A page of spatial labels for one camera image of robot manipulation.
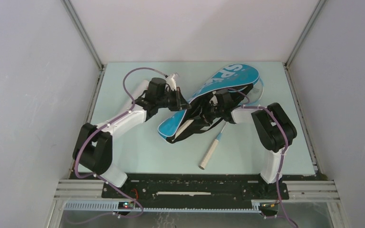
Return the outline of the blue racket bag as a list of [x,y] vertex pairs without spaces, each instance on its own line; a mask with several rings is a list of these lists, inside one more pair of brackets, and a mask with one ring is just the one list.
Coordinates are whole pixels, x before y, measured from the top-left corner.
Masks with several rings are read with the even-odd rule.
[[[259,79],[259,71],[248,64],[235,63],[224,66],[205,81],[204,84],[187,99],[191,105],[190,109],[175,112],[158,126],[160,137],[168,143],[176,143],[185,140],[194,134],[201,134],[211,130],[224,120],[215,119],[213,126],[206,124],[203,119],[199,117],[200,106],[198,103],[201,99],[206,95],[213,95],[217,91],[227,88],[242,91],[248,96],[248,93],[253,89],[255,83],[257,83]],[[176,131],[187,120],[193,120],[192,124],[175,138]]]

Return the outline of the white shuttlecock tube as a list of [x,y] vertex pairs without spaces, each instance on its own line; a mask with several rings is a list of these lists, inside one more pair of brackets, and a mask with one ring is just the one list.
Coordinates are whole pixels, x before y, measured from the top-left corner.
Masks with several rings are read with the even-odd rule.
[[[143,80],[138,86],[135,87],[135,90],[131,93],[133,99],[137,99],[142,93],[147,89],[149,81]],[[123,106],[123,111],[127,111],[132,106],[132,99],[128,98],[126,103]]]

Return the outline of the blue racket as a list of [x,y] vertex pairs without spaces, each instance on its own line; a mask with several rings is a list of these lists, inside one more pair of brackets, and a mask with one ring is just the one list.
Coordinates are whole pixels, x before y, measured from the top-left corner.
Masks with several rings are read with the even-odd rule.
[[183,123],[176,131],[175,138],[177,138],[181,133],[183,133],[185,129],[192,124],[192,122],[193,120],[187,120],[185,123]]
[[[259,81],[257,83],[255,83],[253,89],[248,93],[248,96],[250,98],[249,104],[254,104],[257,101],[259,101],[264,93],[264,83],[262,81],[262,79],[259,79]],[[223,125],[223,128],[221,129],[221,131],[219,132],[219,134],[216,136],[216,138],[213,140],[213,142],[211,143],[211,145],[209,146],[207,152],[205,153],[202,161],[199,163],[198,167],[201,170],[205,170],[209,160],[211,159],[214,151],[216,150],[220,138],[222,136],[223,130],[225,129],[225,127],[228,125],[228,122],[225,122]]]

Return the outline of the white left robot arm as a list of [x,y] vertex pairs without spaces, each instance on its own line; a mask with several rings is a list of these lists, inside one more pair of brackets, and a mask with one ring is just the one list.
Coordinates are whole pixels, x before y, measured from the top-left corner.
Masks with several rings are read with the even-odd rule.
[[97,125],[84,124],[73,152],[75,167],[82,165],[113,184],[113,192],[118,197],[129,196],[131,184],[126,182],[127,174],[113,160],[113,141],[133,127],[148,121],[161,108],[170,111],[189,109],[190,105],[176,84],[178,76],[173,73],[165,78],[143,80],[131,93],[131,102],[125,103],[118,115]]

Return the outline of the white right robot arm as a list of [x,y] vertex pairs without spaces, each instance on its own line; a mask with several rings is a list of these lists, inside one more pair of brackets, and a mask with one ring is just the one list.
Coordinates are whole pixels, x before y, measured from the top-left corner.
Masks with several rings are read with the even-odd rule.
[[242,91],[222,89],[201,99],[199,117],[210,126],[215,119],[231,124],[254,124],[260,143],[267,151],[266,163],[260,172],[263,182],[258,184],[257,191],[262,198],[269,199],[277,191],[274,183],[282,177],[284,157],[297,137],[297,130],[279,103],[264,107],[249,102]]

